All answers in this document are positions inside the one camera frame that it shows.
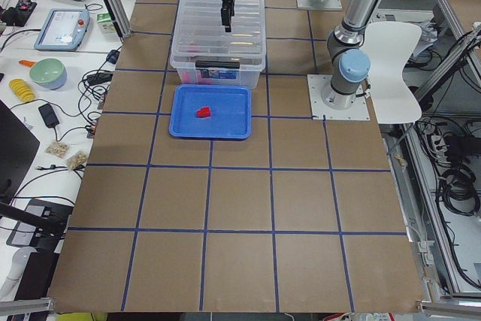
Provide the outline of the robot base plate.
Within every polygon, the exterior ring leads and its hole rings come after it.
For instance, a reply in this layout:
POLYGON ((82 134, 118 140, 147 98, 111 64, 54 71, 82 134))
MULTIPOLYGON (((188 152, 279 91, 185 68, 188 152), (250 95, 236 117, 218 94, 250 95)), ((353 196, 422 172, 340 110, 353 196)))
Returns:
POLYGON ((367 101, 361 86, 352 95, 331 88, 330 74, 307 75, 310 108, 314 120, 369 121, 367 101))

